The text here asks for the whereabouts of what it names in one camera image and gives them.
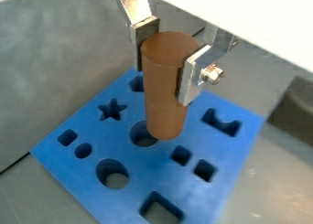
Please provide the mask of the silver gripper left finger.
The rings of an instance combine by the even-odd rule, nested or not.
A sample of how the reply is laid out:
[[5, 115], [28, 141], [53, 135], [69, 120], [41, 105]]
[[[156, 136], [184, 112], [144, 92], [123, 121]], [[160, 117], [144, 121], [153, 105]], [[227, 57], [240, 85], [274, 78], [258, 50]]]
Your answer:
[[160, 19], [152, 15], [148, 0], [117, 0], [125, 17], [129, 37], [135, 48], [135, 68], [141, 70], [140, 45], [143, 41], [159, 32]]

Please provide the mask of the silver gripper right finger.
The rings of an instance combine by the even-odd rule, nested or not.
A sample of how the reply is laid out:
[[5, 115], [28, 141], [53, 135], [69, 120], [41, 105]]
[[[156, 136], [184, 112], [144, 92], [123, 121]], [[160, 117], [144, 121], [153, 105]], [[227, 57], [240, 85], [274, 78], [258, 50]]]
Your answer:
[[219, 27], [206, 26], [204, 42], [184, 60], [177, 89], [177, 102], [183, 106], [197, 97], [206, 83], [219, 83], [223, 70], [216, 61], [235, 47], [238, 37]]

